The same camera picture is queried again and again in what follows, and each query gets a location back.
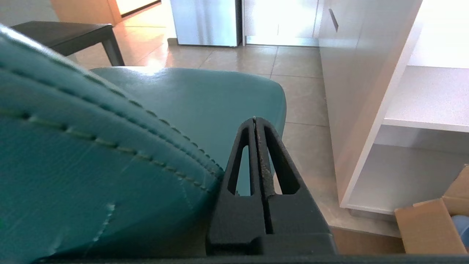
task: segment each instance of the drawer handle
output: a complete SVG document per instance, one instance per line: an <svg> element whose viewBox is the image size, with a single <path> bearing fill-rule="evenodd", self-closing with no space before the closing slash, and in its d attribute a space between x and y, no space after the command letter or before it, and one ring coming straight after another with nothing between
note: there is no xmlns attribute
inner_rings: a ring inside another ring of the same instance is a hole
<svg viewBox="0 0 469 264"><path fill-rule="evenodd" d="M331 14L332 23L334 23L335 32L337 32L339 30L339 24L337 24L337 19L335 19L334 12L331 8L329 8L329 14Z"/></svg>

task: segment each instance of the white shelf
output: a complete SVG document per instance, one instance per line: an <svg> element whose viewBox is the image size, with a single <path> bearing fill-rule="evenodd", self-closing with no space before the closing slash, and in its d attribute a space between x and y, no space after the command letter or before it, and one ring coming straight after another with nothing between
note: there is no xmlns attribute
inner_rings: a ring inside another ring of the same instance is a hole
<svg viewBox="0 0 469 264"><path fill-rule="evenodd" d="M383 124L469 132L469 69L407 66Z"/></svg>
<svg viewBox="0 0 469 264"><path fill-rule="evenodd" d="M382 214L437 199L469 155L374 144L347 208Z"/></svg>

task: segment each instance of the stitching seam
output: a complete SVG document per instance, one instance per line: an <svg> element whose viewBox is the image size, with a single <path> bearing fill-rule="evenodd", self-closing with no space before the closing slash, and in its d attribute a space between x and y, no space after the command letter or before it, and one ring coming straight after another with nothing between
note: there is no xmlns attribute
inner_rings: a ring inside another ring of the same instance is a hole
<svg viewBox="0 0 469 264"><path fill-rule="evenodd" d="M93 100L92 98L90 98L90 97L80 96L80 95L76 94L74 91L71 91L71 90L66 89L66 88L64 88L64 87L54 86L53 84L51 84L51 83L49 83L49 82L46 82L46 81L40 80L40 79L36 79L36 78L34 78L34 77L32 77L32 76L29 76L29 75L27 75L25 72L17 71L17 70L6 69L3 65L0 65L0 69L3 69L3 70L5 70L5 71L7 71L7 72L10 72L10 73L12 73L12 74L14 74L14 75L17 75L17 76L21 77L21 78L26 78L26 79L29 79L29 80L32 80L32 81L36 81L36 82L41 83L41 84L43 84L43 85L45 85L45 86L47 86L47 87L49 87L49 88L52 88L52 89L55 89L55 90L57 90L57 91L66 93L66 94L68 94L68 95L70 95L70 96L79 98L79 99L81 99L81 100L83 100L83 101L85 101L85 102L87 102L87 103L90 103L90 104L92 104L92 105L94 105L94 106L99 107L100 109L102 109L102 110L104 110L104 111L106 111L106 112L109 112L109 113L111 113L111 114L114 114L114 115L116 115L116 116L118 116L118 117L121 117L121 118L127 120L128 122L130 122L130 123L132 123L132 124L134 124L134 125L137 125L138 127L140 127L140 128L142 128L142 129L144 129L145 131L149 132L150 134L153 134L153 135L157 136L158 138L160 138L160 139L164 140L165 142L167 142L167 143L171 144L172 146L174 146L176 149L182 151L182 152L185 153L187 156L191 157L194 161L196 161L199 165L201 165L202 167L204 167L204 168L205 168L211 175L213 175L217 180L219 180L219 181L221 180L220 177L216 176L216 172L215 172L215 171L210 170L209 168L207 168L207 166L204 165L200 160L198 160L194 155L191 155L188 151L186 151L186 150L183 149L183 148L180 148L178 145L176 145L175 143L169 141L168 139L163 138L161 135L159 135L159 134L157 133L156 130L150 129L150 128L147 127L146 125L138 123L135 119L126 116L124 113L122 113L122 112L114 112L109 106L99 104L98 102L94 101L94 100ZM216 165L219 169L223 170L218 164L215 163L215 165Z"/></svg>
<svg viewBox="0 0 469 264"><path fill-rule="evenodd" d="M24 121L27 121L29 123L35 124L35 125L52 128L52 129L55 129L56 131L59 131L61 133L67 134L67 135L72 136L72 137L75 137L77 139L86 140L86 141L89 141L89 142L94 142L98 145L104 146L104 147L109 148L109 149L116 150L120 153L131 155L131 156L136 157L140 160L144 160L144 161L148 162L149 164L161 167L161 168L163 168L163 170L173 173L176 177L181 178L183 180L186 180L187 182L191 183L195 187L198 187L198 188L200 188L201 190L203 190L207 193L210 193L210 194L212 193L212 191L207 189L205 186L202 186L202 184L195 181L195 179L189 178L185 173L180 172L176 168L170 167L170 166L168 166L167 164L165 164L163 162L159 162L159 161L155 160L150 155L144 155L144 154L142 154L141 151L138 151L136 149L126 148L126 147L120 146L116 142L108 141L108 140L100 138L96 135L72 129L70 126L68 126L66 124L41 119L41 118L38 118L37 116L32 116L32 115L30 115L26 112L11 111L11 110L6 110L6 109L1 109L0 108L0 115L8 116L8 117L15 118L15 119L24 120Z"/></svg>
<svg viewBox="0 0 469 264"><path fill-rule="evenodd" d="M138 102L133 101L133 100L130 100L129 98L127 98L127 97L126 97L123 93L121 93L120 91L117 91L117 90L112 89L111 87L109 87L109 86L108 86L105 82L103 82L102 80L100 80L100 79L94 77L93 75L84 74L82 71L78 70L74 65L71 65L71 64L69 64L69 63L65 63L65 62L63 62L63 61L61 61L61 60L54 59L53 57L49 57L49 56L47 56L46 54L44 54L44 53L42 53L42 52L40 52L40 51L38 51L38 50L36 50L36 49L34 49L34 48L31 48L30 46L28 46L27 44L25 44L25 43L23 43L23 42L21 42L21 41L17 41L16 39L13 39L13 38L5 38L4 36L2 36L2 38L5 39L5 40L7 40L7 41L9 41L9 42L12 42L12 43L14 43L14 44L17 44L17 45L19 45L19 46L21 46L21 47L23 47L23 48L26 48L26 49L28 49L28 50L30 50L30 51L32 51L32 52L35 52L35 53L41 55L42 57L48 59L49 61L52 61L52 62L55 63L55 64L58 64L58 65L63 66L63 67L65 67L65 68L69 69L69 70L72 70L72 71L75 72L75 73L79 73L80 75L82 75L83 77L87 78L88 80L90 80L90 81L92 81L92 82L94 82L94 83L96 83L96 84L98 84L98 85L101 85L102 87L106 88L108 91L110 91L110 92L112 92L112 93L114 93L114 94L116 94L116 95L118 95L118 96L120 96L120 97L126 99L128 102L132 103L133 105L135 105L135 106L137 106L137 107L140 107L141 109L145 110L148 114L154 116L154 117L157 118L159 121L161 121L161 122L163 122L164 124L168 125L171 129L173 129L174 131L176 131L177 133L179 133L180 135L182 135L185 140L189 141L192 145L194 145L195 147L197 147L197 149L198 149L199 151L201 151L202 153L204 153L205 156L208 157L218 168L220 168L221 170L223 170L223 168L220 167L220 165L218 165L218 163L216 163L214 159L210 158L210 156L209 156L208 154L206 154L203 149L199 148L199 146L198 146L196 143L192 142L189 137L183 135L179 130L177 130L175 127L171 126L168 121L159 118L154 112L145 109L145 108L144 108L141 104L139 104Z"/></svg>

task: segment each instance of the table leg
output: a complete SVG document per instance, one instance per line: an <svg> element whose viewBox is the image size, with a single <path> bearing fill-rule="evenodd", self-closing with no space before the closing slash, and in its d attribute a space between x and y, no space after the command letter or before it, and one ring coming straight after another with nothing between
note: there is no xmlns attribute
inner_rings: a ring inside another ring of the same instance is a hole
<svg viewBox="0 0 469 264"><path fill-rule="evenodd" d="M114 33L110 34L109 38L102 42L104 50L106 50L107 57L111 62L112 66L125 66L124 59L122 59L121 50L117 45L116 37Z"/></svg>

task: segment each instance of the cardboard box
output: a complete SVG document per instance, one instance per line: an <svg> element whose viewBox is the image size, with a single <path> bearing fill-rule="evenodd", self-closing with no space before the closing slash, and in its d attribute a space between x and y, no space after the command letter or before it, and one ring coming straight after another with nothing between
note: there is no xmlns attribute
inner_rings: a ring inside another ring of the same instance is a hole
<svg viewBox="0 0 469 264"><path fill-rule="evenodd" d="M451 216L469 216L469 165L441 198L394 212L406 253L467 254Z"/></svg>

